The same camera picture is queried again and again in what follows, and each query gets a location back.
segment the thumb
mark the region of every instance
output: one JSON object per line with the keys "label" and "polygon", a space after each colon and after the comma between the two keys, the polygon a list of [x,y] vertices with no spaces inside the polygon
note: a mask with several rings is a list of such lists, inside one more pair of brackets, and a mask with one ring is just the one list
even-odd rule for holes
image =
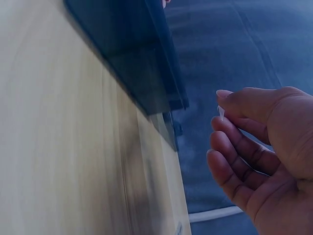
{"label": "thumb", "polygon": [[238,118],[249,118],[265,125],[273,109],[285,98],[307,95],[294,87],[284,87],[279,90],[244,88],[234,93],[218,90],[216,94],[218,104],[227,111],[227,114]]}

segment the palm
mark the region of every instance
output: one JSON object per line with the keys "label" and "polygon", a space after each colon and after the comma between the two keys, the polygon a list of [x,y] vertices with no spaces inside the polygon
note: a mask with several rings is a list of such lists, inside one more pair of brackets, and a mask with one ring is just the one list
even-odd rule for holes
{"label": "palm", "polygon": [[[270,144],[262,125],[243,119],[232,122]],[[279,218],[298,210],[296,181],[274,152],[244,136],[232,122],[226,118],[221,121],[219,117],[212,120],[215,132],[211,135],[211,146],[214,154],[223,158],[219,162],[217,158],[209,158],[211,170],[223,169],[215,172],[217,182],[247,212],[262,234],[280,234],[285,225],[278,223]]]}

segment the knuckle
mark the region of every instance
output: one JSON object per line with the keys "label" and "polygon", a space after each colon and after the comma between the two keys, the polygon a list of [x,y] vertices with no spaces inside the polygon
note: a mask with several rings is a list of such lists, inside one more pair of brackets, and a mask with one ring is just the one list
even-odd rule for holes
{"label": "knuckle", "polygon": [[278,89],[277,91],[282,96],[282,98],[303,95],[303,91],[301,91],[300,89],[296,87],[282,87]]}
{"label": "knuckle", "polygon": [[231,182],[231,180],[233,179],[233,177],[235,177],[235,173],[234,172],[232,172],[229,176],[228,176],[228,178],[223,182],[223,183],[221,183],[220,184],[220,186],[223,188],[223,187],[226,187],[228,184],[229,184],[229,182]]}
{"label": "knuckle", "polygon": [[240,191],[243,187],[244,187],[244,184],[241,183],[241,184],[238,184],[238,185],[234,188],[234,191],[233,191],[233,193],[232,193],[232,195],[231,195],[231,198],[230,198],[231,201],[234,201],[234,200],[235,200],[236,196],[238,196],[239,191]]}
{"label": "knuckle", "polygon": [[242,182],[246,182],[247,179],[249,178],[249,176],[253,173],[254,171],[248,167],[247,170],[243,173],[242,177],[241,177],[241,180]]}

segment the hand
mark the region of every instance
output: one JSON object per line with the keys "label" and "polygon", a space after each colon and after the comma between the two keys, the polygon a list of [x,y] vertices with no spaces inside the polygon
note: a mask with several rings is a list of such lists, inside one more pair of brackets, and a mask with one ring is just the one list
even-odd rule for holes
{"label": "hand", "polygon": [[313,234],[313,97],[292,87],[217,96],[226,118],[212,119],[214,179],[261,235]]}
{"label": "hand", "polygon": [[161,1],[162,1],[162,6],[163,6],[163,8],[165,8],[165,7],[166,7],[166,4],[167,4],[167,3],[170,3],[171,0],[161,0]]}

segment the wooden surface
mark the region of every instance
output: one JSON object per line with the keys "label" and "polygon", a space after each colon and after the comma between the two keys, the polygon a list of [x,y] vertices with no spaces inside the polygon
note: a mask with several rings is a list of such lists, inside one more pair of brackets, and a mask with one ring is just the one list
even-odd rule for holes
{"label": "wooden surface", "polygon": [[0,234],[190,234],[177,154],[64,16],[0,8]]}

